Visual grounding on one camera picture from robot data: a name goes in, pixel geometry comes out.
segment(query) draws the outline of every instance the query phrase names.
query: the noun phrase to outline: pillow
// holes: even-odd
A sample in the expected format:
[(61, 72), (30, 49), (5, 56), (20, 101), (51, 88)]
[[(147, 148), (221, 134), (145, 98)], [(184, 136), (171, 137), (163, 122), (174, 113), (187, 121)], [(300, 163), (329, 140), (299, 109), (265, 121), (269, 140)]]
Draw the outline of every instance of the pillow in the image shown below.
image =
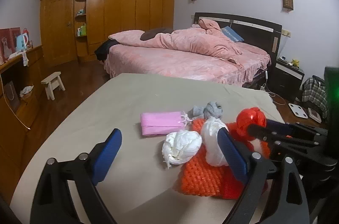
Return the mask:
[(234, 30), (232, 30), (229, 26), (222, 28), (221, 31), (225, 36), (227, 36), (233, 42), (243, 42), (244, 39), (239, 36)]
[(170, 29), (170, 28), (156, 28), (156, 29), (152, 29), (152, 30), (144, 32), (141, 35), (140, 40), (143, 40), (143, 41), (149, 40), (151, 38), (154, 38), (159, 33), (171, 34), (171, 33), (173, 33), (173, 30)]

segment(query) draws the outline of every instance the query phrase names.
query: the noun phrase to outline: wooden stool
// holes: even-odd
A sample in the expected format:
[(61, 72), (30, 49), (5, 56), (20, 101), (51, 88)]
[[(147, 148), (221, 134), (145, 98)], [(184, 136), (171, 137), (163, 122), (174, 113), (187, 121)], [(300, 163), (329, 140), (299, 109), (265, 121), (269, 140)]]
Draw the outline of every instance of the wooden stool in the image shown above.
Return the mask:
[(53, 90), (56, 89), (58, 86), (60, 90), (65, 91), (65, 87), (60, 79), (61, 72), (54, 72), (52, 75), (49, 75), (47, 78), (41, 81), (42, 84), (46, 84), (45, 91), (47, 95), (47, 99), (54, 100)]

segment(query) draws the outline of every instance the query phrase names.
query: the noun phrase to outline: headboard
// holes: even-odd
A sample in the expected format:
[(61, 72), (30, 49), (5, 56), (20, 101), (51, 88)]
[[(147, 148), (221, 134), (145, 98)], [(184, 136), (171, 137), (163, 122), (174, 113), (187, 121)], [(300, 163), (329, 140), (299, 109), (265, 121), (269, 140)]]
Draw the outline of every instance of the headboard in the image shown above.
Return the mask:
[(217, 13), (195, 13), (194, 23), (197, 24), (200, 18), (214, 20), (220, 28), (230, 26), (245, 40), (245, 43), (265, 50), (271, 57), (271, 66), (275, 66), (280, 44), (281, 25), (247, 16)]

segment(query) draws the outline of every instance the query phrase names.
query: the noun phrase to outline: dark brown pillow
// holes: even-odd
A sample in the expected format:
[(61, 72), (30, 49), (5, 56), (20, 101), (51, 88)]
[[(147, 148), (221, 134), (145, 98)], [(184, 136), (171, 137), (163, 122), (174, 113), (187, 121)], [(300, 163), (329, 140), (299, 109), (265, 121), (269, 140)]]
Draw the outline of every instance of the dark brown pillow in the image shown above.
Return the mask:
[(154, 38), (159, 33), (171, 34), (171, 33), (173, 33), (173, 29), (171, 29), (171, 28), (156, 28), (156, 29), (152, 29), (152, 30), (144, 32), (141, 35), (140, 40), (149, 40), (151, 38)]

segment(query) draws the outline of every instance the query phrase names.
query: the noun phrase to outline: yellow toy figure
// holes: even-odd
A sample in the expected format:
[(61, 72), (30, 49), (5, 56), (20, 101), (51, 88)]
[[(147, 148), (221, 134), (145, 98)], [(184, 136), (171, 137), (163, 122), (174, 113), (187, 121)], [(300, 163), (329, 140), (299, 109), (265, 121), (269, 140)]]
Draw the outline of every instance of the yellow toy figure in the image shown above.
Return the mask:
[(299, 61), (298, 60), (292, 60), (292, 65), (294, 67), (298, 67), (299, 68)]

